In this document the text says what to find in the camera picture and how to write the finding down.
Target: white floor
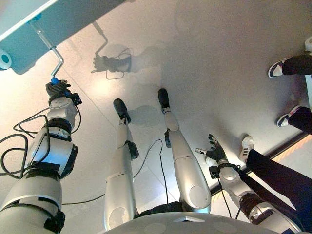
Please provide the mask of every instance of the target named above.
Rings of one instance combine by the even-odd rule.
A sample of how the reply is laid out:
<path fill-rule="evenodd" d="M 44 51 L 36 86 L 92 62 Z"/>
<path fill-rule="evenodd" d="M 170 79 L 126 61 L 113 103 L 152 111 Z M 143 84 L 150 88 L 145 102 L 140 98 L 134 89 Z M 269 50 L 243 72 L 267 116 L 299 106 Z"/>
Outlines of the white floor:
<path fill-rule="evenodd" d="M 133 67 L 123 78 L 120 73 L 109 72 L 108 79 L 104 71 L 91 73 L 95 52 L 105 43 L 101 30 L 108 43 L 100 56 L 131 51 Z M 166 127 L 157 99 L 160 87 L 168 90 L 171 109 L 191 149 L 209 148 L 207 134 L 212 133 L 231 163 L 241 164 L 236 156 L 246 133 L 263 154 L 298 134 L 296 128 L 280 129 L 274 122 L 296 103 L 308 105 L 304 77 L 269 79 L 267 69 L 278 59 L 301 53 L 311 33 L 308 0 L 132 0 L 65 40 L 58 46 L 65 64 L 57 76 L 68 80 L 83 104 L 79 106 L 82 124 L 73 135 L 78 157 L 73 172 L 62 180 L 63 202 L 88 200 L 105 192 L 118 123 L 115 98 L 124 100 L 132 118 L 130 129 L 140 153 L 133 161 L 134 173 L 149 146 L 164 138 Z M 44 85 L 56 62 L 48 53 L 21 76 L 12 70 L 0 73 L 1 138 L 13 133 L 17 122 L 47 107 Z M 42 123 L 29 127 L 39 129 Z M 17 143 L 22 145 L 11 140 L 0 150 Z M 135 178 L 139 212 L 166 202 L 159 150 L 157 143 Z M 205 158 L 196 156 L 209 186 L 214 186 Z M 13 170 L 20 166 L 20 158 L 11 154 L 5 162 Z M 171 149 L 164 147 L 162 158 L 169 201 L 178 200 Z M 299 164 L 311 169 L 311 164 Z M 10 177 L 0 181 L 2 202 L 15 181 Z M 100 232 L 103 204 L 101 198 L 64 206 L 62 233 Z M 227 215 L 225 207 L 215 210 L 213 205 L 212 212 Z"/>

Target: black and white sneaker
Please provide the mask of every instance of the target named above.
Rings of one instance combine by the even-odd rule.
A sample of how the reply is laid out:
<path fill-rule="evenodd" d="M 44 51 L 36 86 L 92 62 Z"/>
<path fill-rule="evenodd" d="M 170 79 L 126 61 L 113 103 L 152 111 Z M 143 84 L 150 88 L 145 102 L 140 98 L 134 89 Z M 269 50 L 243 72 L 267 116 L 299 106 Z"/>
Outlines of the black and white sneaker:
<path fill-rule="evenodd" d="M 283 75 L 282 66 L 286 60 L 287 58 L 284 58 L 283 60 L 274 63 L 268 71 L 268 76 L 274 78 Z"/>
<path fill-rule="evenodd" d="M 246 163 L 249 151 L 254 149 L 254 139 L 251 136 L 246 136 L 242 141 L 242 147 L 243 149 L 240 152 L 240 155 L 238 156 L 238 158 L 239 160 Z"/>
<path fill-rule="evenodd" d="M 288 125 L 288 120 L 289 118 L 300 108 L 300 106 L 295 106 L 292 108 L 292 110 L 285 114 L 285 115 L 282 115 L 278 121 L 276 122 L 276 125 L 279 127 L 279 128 L 282 128 L 282 127 L 285 127 Z"/>

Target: blue grip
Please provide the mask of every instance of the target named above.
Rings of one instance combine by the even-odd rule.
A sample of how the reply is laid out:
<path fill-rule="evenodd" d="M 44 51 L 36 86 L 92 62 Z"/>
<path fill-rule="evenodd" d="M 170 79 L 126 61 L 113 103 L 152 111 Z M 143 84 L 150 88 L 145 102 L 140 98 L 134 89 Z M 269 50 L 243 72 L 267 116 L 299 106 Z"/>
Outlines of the blue grip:
<path fill-rule="evenodd" d="M 55 84 L 58 84 L 58 83 L 59 83 L 59 80 L 56 77 L 53 77 L 51 79 L 51 84 L 55 85 Z"/>

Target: black cable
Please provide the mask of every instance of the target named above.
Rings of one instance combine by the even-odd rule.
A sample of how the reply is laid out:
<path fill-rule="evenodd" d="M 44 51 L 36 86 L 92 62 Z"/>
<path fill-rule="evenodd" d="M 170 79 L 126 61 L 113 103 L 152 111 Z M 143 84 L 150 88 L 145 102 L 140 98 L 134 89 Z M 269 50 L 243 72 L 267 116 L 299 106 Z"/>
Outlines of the black cable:
<path fill-rule="evenodd" d="M 161 142 L 161 149 L 160 149 L 160 152 L 159 152 L 159 157 L 160 157 L 161 171 L 162 171 L 162 175 L 164 176 L 164 181 L 165 181 L 166 198 L 167 198 L 167 205 L 168 205 L 169 204 L 169 201 L 168 201 L 168 189 L 167 189 L 167 183 L 166 183 L 166 177 L 165 177 L 164 169 L 162 167 L 162 160 L 161 160 L 162 140 L 161 139 L 158 139 L 158 140 L 160 140 L 160 142 Z"/>
<path fill-rule="evenodd" d="M 76 108 L 77 108 L 77 111 L 78 111 L 78 114 L 79 114 L 79 124 L 78 124 L 78 127 L 76 128 L 76 130 L 74 130 L 74 131 L 72 132 L 72 134 L 75 133 L 75 132 L 79 129 L 80 124 L 81 124 L 81 113 L 80 113 L 80 110 L 78 109 L 77 106 L 76 106 Z"/>
<path fill-rule="evenodd" d="M 42 112 L 44 112 L 44 111 L 46 111 L 46 110 L 48 110 L 48 109 L 49 109 L 49 107 L 47 107 L 47 108 L 45 108 L 45 109 L 43 109 L 43 110 L 41 110 L 41 111 L 35 113 L 34 115 L 28 117 L 28 118 L 25 119 L 25 120 L 28 120 L 28 119 L 30 119 L 30 118 L 33 118 L 33 117 L 39 115 L 40 113 L 42 113 Z M 38 133 L 38 132 L 33 132 L 33 131 L 26 131 L 26 130 L 24 130 L 24 129 L 20 126 L 20 124 L 21 124 L 21 122 L 20 122 L 20 123 L 17 123 L 17 124 L 13 127 L 13 130 L 18 131 L 18 132 L 26 133 L 26 134 L 28 134 L 31 138 L 34 138 L 34 137 L 33 137 L 32 135 L 30 135 L 30 133 L 33 133 L 33 134 Z"/>
<path fill-rule="evenodd" d="M 32 168 L 32 167 L 34 167 L 36 164 L 38 164 L 38 163 L 40 163 L 40 162 L 42 162 L 42 161 L 44 161 L 45 158 L 48 156 L 48 154 L 49 154 L 49 152 L 50 152 L 50 149 L 51 149 L 48 117 L 47 117 L 46 115 L 39 115 L 39 116 L 36 116 L 36 117 L 33 117 L 33 118 L 28 118 L 28 119 L 26 119 L 26 120 L 20 122 L 20 124 L 26 123 L 26 122 L 29 122 L 29 121 L 32 121 L 32 120 L 34 120 L 34 119 L 36 119 L 36 118 L 40 118 L 40 117 L 44 117 L 44 119 L 45 119 L 45 128 L 46 128 L 46 135 L 47 135 L 48 148 L 47 148 L 47 151 L 46 151 L 45 155 L 44 155 L 39 161 L 35 162 L 35 163 L 32 165 L 32 162 L 33 162 L 33 160 L 34 160 L 34 158 L 35 158 L 35 156 L 33 156 L 33 158 L 31 159 L 31 161 L 30 161 L 30 163 L 29 163 L 29 166 L 28 166 L 27 168 L 23 169 L 24 171 L 25 171 L 25 170 L 28 170 L 28 169 L 30 169 L 30 168 Z"/>
<path fill-rule="evenodd" d="M 239 215 L 239 212 L 240 212 L 240 210 L 241 210 L 242 208 L 241 207 L 239 207 L 239 209 L 238 209 L 238 211 L 237 211 L 237 214 L 236 214 L 236 217 L 235 217 L 235 219 L 237 219 L 238 218 L 238 215 Z"/>
<path fill-rule="evenodd" d="M 99 198 L 101 198 L 101 197 L 103 197 L 103 196 L 105 196 L 105 194 L 102 194 L 102 195 L 100 195 L 100 196 L 98 196 L 98 197 L 96 197 L 96 198 L 93 198 L 93 199 L 91 199 L 91 200 L 80 201 L 80 202 L 71 202 L 71 203 L 62 203 L 62 205 L 74 205 L 74 204 L 87 203 L 87 202 L 90 202 L 90 201 L 94 201 L 94 200 L 96 200 L 96 199 L 99 199 Z"/>
<path fill-rule="evenodd" d="M 145 158 L 144 158 L 144 160 L 143 160 L 143 163 L 142 163 L 140 169 L 138 170 L 138 172 L 134 175 L 133 179 L 134 179 L 134 178 L 137 176 L 137 174 L 139 174 L 139 172 L 142 170 L 142 167 L 144 166 L 144 163 L 145 163 L 145 160 L 146 160 L 146 158 L 147 158 L 148 153 L 150 152 L 150 150 L 151 150 L 151 148 L 153 147 L 153 145 L 155 145 L 155 143 L 156 143 L 157 141 L 159 141 L 159 140 L 162 142 L 161 139 L 156 140 L 156 141 L 150 146 L 150 148 L 147 150 L 147 153 L 146 153 L 146 155 L 145 155 Z"/>
<path fill-rule="evenodd" d="M 231 215 L 231 212 L 230 212 L 230 208 L 229 208 L 228 203 L 226 202 L 226 200 L 225 200 L 225 196 L 224 196 L 224 194 L 223 194 L 223 189 L 221 189 L 221 192 L 222 192 L 222 195 L 223 195 L 223 198 L 224 198 L 224 201 L 225 201 L 226 207 L 228 208 L 228 211 L 229 211 L 229 214 L 230 214 L 230 218 L 232 218 L 232 215 Z"/>
<path fill-rule="evenodd" d="M 26 120 L 23 120 L 22 122 L 18 123 L 17 125 L 22 124 L 22 123 L 26 123 L 26 122 L 30 122 L 30 121 L 32 121 L 32 120 L 34 120 L 34 119 L 36 119 L 36 118 L 39 118 L 39 117 L 44 117 L 44 119 L 45 119 L 45 127 L 46 127 L 46 135 L 47 135 L 47 144 L 48 144 L 48 146 L 47 146 L 47 152 L 45 153 L 45 155 L 44 155 L 39 161 L 37 161 L 36 163 L 34 163 L 33 165 L 31 165 L 31 163 L 33 162 L 33 159 L 34 159 L 34 157 L 35 157 L 35 156 L 34 156 L 34 157 L 32 158 L 32 160 L 31 160 L 31 162 L 30 162 L 30 166 L 28 166 L 27 168 L 25 168 L 26 157 L 27 157 L 27 151 L 28 151 L 28 139 L 27 139 L 27 137 L 24 136 L 23 134 L 12 134 L 12 135 L 9 135 L 9 136 L 3 138 L 2 140 L 0 140 L 0 143 L 4 142 L 5 140 L 7 140 L 7 139 L 9 139 L 9 138 L 12 138 L 12 137 L 17 137 L 17 136 L 23 137 L 23 138 L 25 139 L 25 150 L 24 150 L 24 157 L 23 157 L 23 161 L 22 161 L 22 167 L 21 167 L 21 169 L 20 169 L 19 171 L 14 171 L 14 172 L 10 172 L 9 170 L 7 170 L 6 167 L 5 167 L 5 165 L 4 165 L 4 157 L 5 157 L 5 155 L 6 155 L 9 151 L 11 151 L 12 149 L 9 149 L 9 150 L 5 151 L 5 152 L 2 154 L 2 156 L 1 156 L 1 167 L 2 167 L 2 169 L 3 169 L 6 173 L 0 173 L 0 176 L 11 176 L 11 177 L 13 177 L 13 178 L 19 178 L 19 179 L 21 179 L 21 178 L 23 177 L 23 173 L 24 173 L 25 170 L 28 170 L 28 169 L 34 167 L 36 164 L 38 164 L 38 163 L 42 162 L 43 160 L 45 160 L 45 158 L 48 156 L 48 154 L 49 154 L 49 152 L 50 152 L 50 148 L 51 148 L 51 144 L 50 144 L 50 132 L 49 132 L 49 126 L 48 126 L 48 118 L 47 118 L 46 115 L 39 115 L 39 116 L 35 116 L 35 117 L 34 117 L 34 116 L 35 116 L 35 115 L 33 115 L 33 116 L 27 118 Z M 13 174 L 16 174 L 16 173 L 20 173 L 20 176 L 17 177 L 16 175 L 13 175 Z"/>
<path fill-rule="evenodd" d="M 21 172 L 20 178 L 21 178 L 22 175 L 23 175 L 23 172 L 22 172 L 22 171 L 23 171 L 23 168 L 24 168 L 24 166 L 25 166 L 25 161 L 26 161 L 26 157 L 27 157 L 28 139 L 27 139 L 27 137 L 24 136 L 23 134 L 17 133 L 17 134 L 12 134 L 12 135 L 9 135 L 9 136 L 7 136 L 7 137 L 1 139 L 1 140 L 0 140 L 0 144 L 1 144 L 2 142 L 4 142 L 5 140 L 10 139 L 10 138 L 12 138 L 12 137 L 22 137 L 22 138 L 24 138 L 24 140 L 25 140 L 25 150 L 24 150 L 24 156 L 23 156 L 23 162 L 22 162 L 21 170 L 15 171 L 15 172 L 10 172 L 8 169 L 6 169 L 6 167 L 5 167 L 5 165 L 4 165 L 4 157 L 5 157 L 5 155 L 6 155 L 9 151 L 12 150 L 12 149 L 9 149 L 9 150 L 5 151 L 5 152 L 2 154 L 2 156 L 1 156 L 1 167 L 2 167 L 2 169 L 5 171 L 5 173 L 0 173 L 0 176 L 11 176 L 11 177 L 13 177 L 13 178 L 15 178 L 15 179 L 18 179 L 19 177 L 17 177 L 17 176 L 14 175 L 14 174 Z"/>
<path fill-rule="evenodd" d="M 160 156 L 160 163 L 161 163 L 162 174 L 163 174 L 164 180 L 165 180 L 165 188 L 166 188 L 167 204 L 168 204 L 167 183 L 166 183 L 166 178 L 165 178 L 165 174 L 164 174 L 163 167 L 162 167 L 162 161 L 161 161 L 161 152 L 162 152 L 162 140 L 161 140 L 161 139 L 156 140 L 156 141 L 150 146 L 150 148 L 147 150 L 147 153 L 146 153 L 146 155 L 145 155 L 145 158 L 144 158 L 144 160 L 143 160 L 143 163 L 142 163 L 140 169 L 139 169 L 138 172 L 134 175 L 133 178 L 135 178 L 135 177 L 139 174 L 139 172 L 141 171 L 141 169 L 142 169 L 142 167 L 143 167 L 143 165 L 144 165 L 144 162 L 145 162 L 145 160 L 146 160 L 146 158 L 147 158 L 147 155 L 148 155 L 149 151 L 150 151 L 151 148 L 155 145 L 155 143 L 158 142 L 158 141 L 161 142 L 161 149 L 160 149 L 160 152 L 159 152 L 159 156 Z M 100 195 L 100 196 L 98 196 L 98 197 L 96 197 L 96 198 L 93 198 L 93 199 L 91 199 L 91 200 L 80 201 L 80 202 L 62 203 L 62 205 L 75 205 L 75 204 L 87 203 L 87 202 L 90 202 L 90 201 L 94 201 L 94 200 L 96 200 L 96 199 L 99 199 L 99 198 L 101 198 L 101 197 L 103 197 L 103 196 L 105 196 L 105 194 L 102 194 L 102 195 Z"/>

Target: metal rod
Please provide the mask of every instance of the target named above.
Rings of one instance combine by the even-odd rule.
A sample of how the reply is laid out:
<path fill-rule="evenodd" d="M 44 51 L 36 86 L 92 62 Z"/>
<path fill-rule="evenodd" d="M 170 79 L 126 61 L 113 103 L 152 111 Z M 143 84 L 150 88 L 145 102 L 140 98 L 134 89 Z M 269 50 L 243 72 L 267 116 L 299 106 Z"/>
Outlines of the metal rod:
<path fill-rule="evenodd" d="M 38 34 L 38 36 L 43 41 L 43 43 L 49 48 L 49 50 L 52 50 L 56 54 L 56 56 L 58 57 L 59 62 L 51 73 L 51 78 L 54 78 L 56 73 L 59 71 L 61 66 L 64 64 L 64 59 L 63 59 L 62 55 L 60 55 L 60 53 L 56 49 L 56 46 L 53 46 L 52 43 L 49 41 L 49 39 L 46 37 L 43 29 L 41 28 L 41 26 L 38 23 L 37 18 L 33 18 L 31 21 L 29 21 L 29 24 L 32 26 L 32 28 L 35 30 L 35 32 Z"/>

